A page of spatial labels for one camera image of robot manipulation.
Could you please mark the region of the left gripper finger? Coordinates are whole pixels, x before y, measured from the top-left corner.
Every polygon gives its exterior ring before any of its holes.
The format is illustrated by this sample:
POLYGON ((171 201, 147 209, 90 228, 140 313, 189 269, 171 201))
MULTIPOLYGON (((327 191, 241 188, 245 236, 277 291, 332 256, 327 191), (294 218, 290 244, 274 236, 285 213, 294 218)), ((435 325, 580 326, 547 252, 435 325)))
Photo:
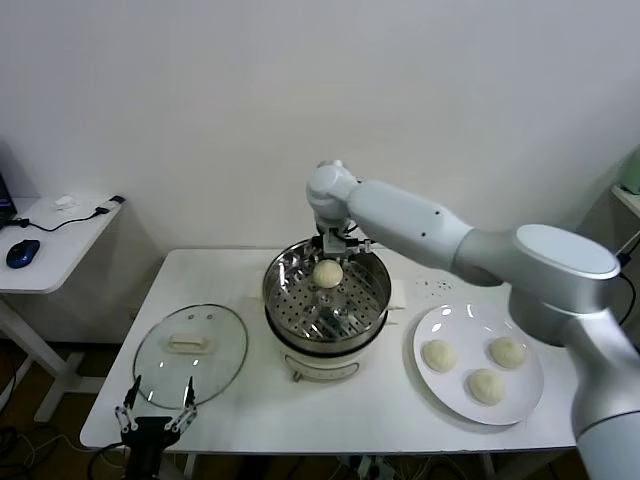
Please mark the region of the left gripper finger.
POLYGON ((166 430, 172 433, 184 433, 195 420, 196 416, 195 389, 193 378, 190 377, 184 392, 183 409, 177 417, 166 424, 166 430))
POLYGON ((135 377, 134 383, 127 391, 123 402, 114 409, 121 433, 129 433, 138 429, 137 422, 132 417, 132 411, 138 395, 141 379, 141 375, 135 377))

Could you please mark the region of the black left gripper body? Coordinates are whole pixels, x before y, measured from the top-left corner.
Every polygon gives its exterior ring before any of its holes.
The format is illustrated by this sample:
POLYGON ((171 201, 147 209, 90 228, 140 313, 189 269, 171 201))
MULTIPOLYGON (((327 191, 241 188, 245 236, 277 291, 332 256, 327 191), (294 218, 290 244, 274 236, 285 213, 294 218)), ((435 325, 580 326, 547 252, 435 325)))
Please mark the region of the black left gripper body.
POLYGON ((179 440, 179 430, 170 417, 138 417, 137 428, 122 434, 129 449, 125 479, 158 479, 163 452, 179 440))

